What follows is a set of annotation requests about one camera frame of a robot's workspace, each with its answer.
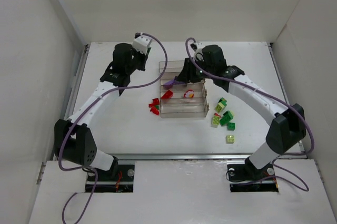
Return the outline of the red flower lego brick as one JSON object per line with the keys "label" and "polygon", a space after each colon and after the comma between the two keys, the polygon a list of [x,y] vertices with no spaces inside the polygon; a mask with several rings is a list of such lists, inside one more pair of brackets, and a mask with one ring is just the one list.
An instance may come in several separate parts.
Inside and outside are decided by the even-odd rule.
{"label": "red flower lego brick", "polygon": [[184,95],[183,95],[184,98],[193,98],[194,97],[194,90],[187,90]]}

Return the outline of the purple lego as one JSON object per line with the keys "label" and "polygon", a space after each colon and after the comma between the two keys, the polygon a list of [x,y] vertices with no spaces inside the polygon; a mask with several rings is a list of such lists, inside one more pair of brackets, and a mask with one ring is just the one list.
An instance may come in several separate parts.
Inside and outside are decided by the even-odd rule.
{"label": "purple lego", "polygon": [[166,83],[163,85],[163,87],[164,87],[165,89],[170,89],[170,88],[172,88],[174,85],[175,85],[175,78],[173,78],[173,79],[169,80],[168,82],[166,82]]}

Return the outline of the red rectangular lego brick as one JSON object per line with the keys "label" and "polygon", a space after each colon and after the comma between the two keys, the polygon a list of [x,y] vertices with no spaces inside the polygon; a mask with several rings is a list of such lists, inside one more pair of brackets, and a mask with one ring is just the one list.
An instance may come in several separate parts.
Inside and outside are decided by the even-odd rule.
{"label": "red rectangular lego brick", "polygon": [[161,97],[161,99],[166,100],[172,98],[174,93],[171,90],[167,90]]}

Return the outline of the red lego cluster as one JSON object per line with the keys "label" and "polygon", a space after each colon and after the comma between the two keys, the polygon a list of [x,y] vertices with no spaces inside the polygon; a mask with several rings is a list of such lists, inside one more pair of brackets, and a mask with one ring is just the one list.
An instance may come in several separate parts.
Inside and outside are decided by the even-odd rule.
{"label": "red lego cluster", "polygon": [[152,103],[148,105],[150,112],[159,116],[160,115],[160,100],[158,98],[152,99]]}

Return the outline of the green and lime brick top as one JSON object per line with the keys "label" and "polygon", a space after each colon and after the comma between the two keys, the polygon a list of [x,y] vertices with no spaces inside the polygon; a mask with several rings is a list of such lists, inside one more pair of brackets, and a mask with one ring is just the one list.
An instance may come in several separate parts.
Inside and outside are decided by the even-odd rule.
{"label": "green and lime brick top", "polygon": [[224,97],[222,97],[222,98],[219,99],[219,102],[218,102],[218,104],[215,107],[215,111],[217,113],[220,113],[221,111],[224,110],[224,108],[226,106],[227,106],[227,100]]}

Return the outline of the purple lotus lego brick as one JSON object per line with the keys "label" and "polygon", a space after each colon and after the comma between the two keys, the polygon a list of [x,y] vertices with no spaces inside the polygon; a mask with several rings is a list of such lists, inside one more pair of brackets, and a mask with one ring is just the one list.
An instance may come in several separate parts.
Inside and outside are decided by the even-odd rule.
{"label": "purple lotus lego brick", "polygon": [[180,81],[174,81],[174,85],[187,86],[187,83],[180,82]]}

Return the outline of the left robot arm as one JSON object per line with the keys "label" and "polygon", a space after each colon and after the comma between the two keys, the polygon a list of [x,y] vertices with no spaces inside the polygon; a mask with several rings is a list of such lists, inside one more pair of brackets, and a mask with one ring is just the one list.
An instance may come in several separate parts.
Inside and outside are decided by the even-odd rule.
{"label": "left robot arm", "polygon": [[136,70],[145,70],[150,44],[151,40],[146,39],[115,45],[112,61],[88,100],[67,119],[55,123],[54,152],[59,162],[67,160],[80,168],[114,170],[117,159],[98,149],[91,126],[128,88],[131,75]]}

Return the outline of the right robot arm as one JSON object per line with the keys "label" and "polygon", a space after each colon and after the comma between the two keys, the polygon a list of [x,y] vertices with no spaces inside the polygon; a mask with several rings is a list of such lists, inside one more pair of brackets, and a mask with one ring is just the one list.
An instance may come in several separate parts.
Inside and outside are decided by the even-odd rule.
{"label": "right robot arm", "polygon": [[264,169],[306,136],[303,107],[290,106],[267,94],[243,70],[227,64],[221,47],[193,42],[187,44],[186,50],[193,50],[194,54],[185,59],[182,71],[175,78],[178,82],[211,79],[215,86],[245,102],[269,125],[265,142],[245,161],[248,172]]}

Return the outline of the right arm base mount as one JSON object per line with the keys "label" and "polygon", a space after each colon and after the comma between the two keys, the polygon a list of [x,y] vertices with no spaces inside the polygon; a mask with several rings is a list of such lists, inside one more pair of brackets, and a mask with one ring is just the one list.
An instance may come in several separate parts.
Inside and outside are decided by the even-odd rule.
{"label": "right arm base mount", "polygon": [[226,179],[230,192],[279,192],[272,164],[250,174],[244,164],[228,164]]}

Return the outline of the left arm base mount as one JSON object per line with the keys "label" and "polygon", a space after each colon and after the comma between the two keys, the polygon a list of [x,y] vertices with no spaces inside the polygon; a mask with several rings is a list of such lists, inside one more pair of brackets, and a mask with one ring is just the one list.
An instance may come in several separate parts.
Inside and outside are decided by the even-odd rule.
{"label": "left arm base mount", "polygon": [[97,174],[96,193],[132,193],[134,190],[134,164],[118,165],[113,174],[98,169]]}

